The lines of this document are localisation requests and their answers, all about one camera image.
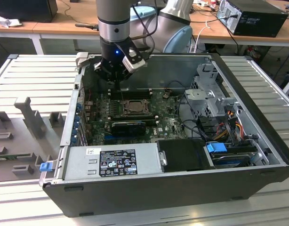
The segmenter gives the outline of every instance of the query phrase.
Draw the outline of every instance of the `motherboard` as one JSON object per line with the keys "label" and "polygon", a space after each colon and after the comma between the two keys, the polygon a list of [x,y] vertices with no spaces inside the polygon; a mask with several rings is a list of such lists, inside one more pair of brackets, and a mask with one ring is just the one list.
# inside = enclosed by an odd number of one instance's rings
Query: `motherboard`
{"label": "motherboard", "polygon": [[187,138],[178,96],[164,90],[95,93],[85,105],[89,145],[154,143]]}

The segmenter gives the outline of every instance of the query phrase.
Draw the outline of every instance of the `yellow wire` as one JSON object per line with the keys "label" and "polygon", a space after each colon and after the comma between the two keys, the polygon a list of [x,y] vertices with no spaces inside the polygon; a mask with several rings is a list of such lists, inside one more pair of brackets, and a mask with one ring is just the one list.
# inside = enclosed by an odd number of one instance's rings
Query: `yellow wire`
{"label": "yellow wire", "polygon": [[215,140],[221,138],[222,136],[224,136],[224,135],[226,135],[226,134],[227,134],[227,130],[225,130],[223,133],[219,134],[219,136],[217,136],[217,137],[215,138]]}

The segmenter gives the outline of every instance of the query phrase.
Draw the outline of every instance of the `floor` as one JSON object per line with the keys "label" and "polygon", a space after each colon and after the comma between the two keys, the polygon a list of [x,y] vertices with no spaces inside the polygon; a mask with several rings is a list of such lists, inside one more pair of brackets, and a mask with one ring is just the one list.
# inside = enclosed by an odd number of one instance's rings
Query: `floor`
{"label": "floor", "polygon": [[[47,54],[76,54],[72,40],[43,40]],[[100,53],[99,42],[96,40],[79,40],[80,51]],[[217,49],[223,56],[234,56],[235,46],[225,45],[223,49]],[[36,54],[33,43],[30,39],[0,38],[0,66],[7,59],[9,54]],[[272,47],[260,64],[265,72],[273,75],[277,72],[281,63],[289,54],[289,47]],[[277,79],[278,84],[283,81],[284,75],[289,70],[289,60],[280,70]]]}

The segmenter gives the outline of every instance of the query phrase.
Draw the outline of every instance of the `blue latch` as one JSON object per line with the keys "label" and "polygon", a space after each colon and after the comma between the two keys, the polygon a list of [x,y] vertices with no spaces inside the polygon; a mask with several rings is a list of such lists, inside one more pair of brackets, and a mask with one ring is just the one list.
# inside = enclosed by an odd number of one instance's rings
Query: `blue latch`
{"label": "blue latch", "polygon": [[209,153],[227,152],[227,149],[224,143],[209,143],[206,147]]}
{"label": "blue latch", "polygon": [[72,134],[73,134],[73,135],[77,135],[77,134],[78,134],[78,131],[77,131],[76,129],[73,129],[73,130],[72,130]]}
{"label": "blue latch", "polygon": [[75,144],[77,142],[77,138],[71,137],[70,142],[71,142],[71,144]]}
{"label": "blue latch", "polygon": [[52,165],[53,163],[52,162],[44,162],[44,163],[41,163],[40,165],[40,172],[50,172],[52,171]]}
{"label": "blue latch", "polygon": [[74,121],[80,121],[80,117],[77,116],[77,115],[75,115],[75,117],[74,117]]}
{"label": "blue latch", "polygon": [[77,110],[81,110],[82,109],[82,105],[80,103],[77,103]]}

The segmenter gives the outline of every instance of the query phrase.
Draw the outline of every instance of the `orange wire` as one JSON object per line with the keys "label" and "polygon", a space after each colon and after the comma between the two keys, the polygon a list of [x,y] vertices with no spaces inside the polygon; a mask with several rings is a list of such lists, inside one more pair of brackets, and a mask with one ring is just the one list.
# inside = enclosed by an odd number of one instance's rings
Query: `orange wire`
{"label": "orange wire", "polygon": [[239,127],[239,129],[240,129],[240,137],[242,138],[242,139],[244,139],[244,129],[243,129],[243,126],[242,125],[240,125],[239,123],[236,123],[235,124],[237,127]]}
{"label": "orange wire", "polygon": [[220,128],[220,126],[223,126],[224,125],[224,123],[221,123],[221,124],[219,124],[219,126],[217,127],[217,135],[218,135],[218,133],[219,133],[219,128]]}

